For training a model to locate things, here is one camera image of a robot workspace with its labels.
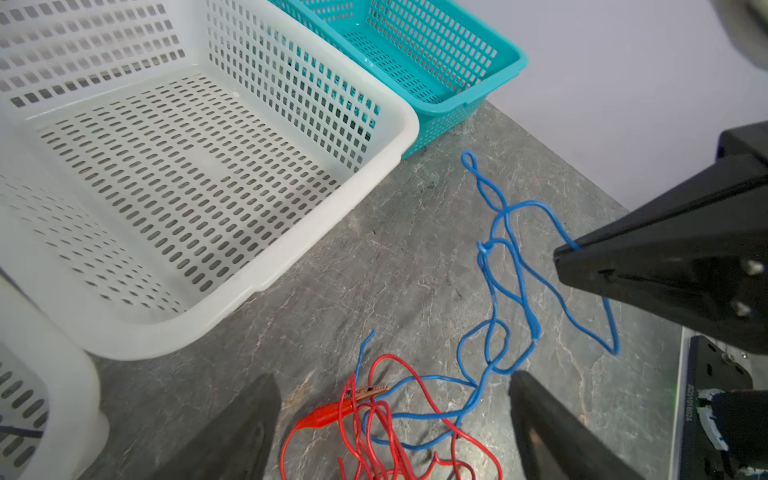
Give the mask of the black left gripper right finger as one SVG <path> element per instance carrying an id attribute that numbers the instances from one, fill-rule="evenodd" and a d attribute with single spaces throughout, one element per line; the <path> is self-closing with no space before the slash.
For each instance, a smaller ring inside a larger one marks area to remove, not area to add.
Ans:
<path id="1" fill-rule="evenodd" d="M 511 421 L 527 479 L 638 479 L 527 371 L 512 374 Z"/>

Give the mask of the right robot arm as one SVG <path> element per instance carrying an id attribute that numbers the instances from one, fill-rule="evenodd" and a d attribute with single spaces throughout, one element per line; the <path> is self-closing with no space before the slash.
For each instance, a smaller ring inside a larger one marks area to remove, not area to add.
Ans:
<path id="1" fill-rule="evenodd" d="M 715 384 L 716 343 L 767 351 L 767 163 L 754 154 L 716 161 L 625 217 L 558 248 L 570 287 L 617 300 L 698 334 L 686 389 L 692 438 L 681 466 L 710 478 L 767 471 L 767 394 Z"/>

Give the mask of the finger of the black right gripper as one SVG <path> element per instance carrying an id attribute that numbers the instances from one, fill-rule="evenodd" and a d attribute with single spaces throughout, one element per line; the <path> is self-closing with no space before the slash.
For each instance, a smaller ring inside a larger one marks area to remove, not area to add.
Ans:
<path id="1" fill-rule="evenodd" d="M 553 254 L 570 287 L 767 351 L 767 163 L 719 160 Z"/>

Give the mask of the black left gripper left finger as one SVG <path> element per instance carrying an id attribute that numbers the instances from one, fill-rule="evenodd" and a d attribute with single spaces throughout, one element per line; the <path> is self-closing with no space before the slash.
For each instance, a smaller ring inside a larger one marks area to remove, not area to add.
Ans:
<path id="1" fill-rule="evenodd" d="M 280 409 L 275 377 L 260 376 L 151 477 L 262 479 Z"/>

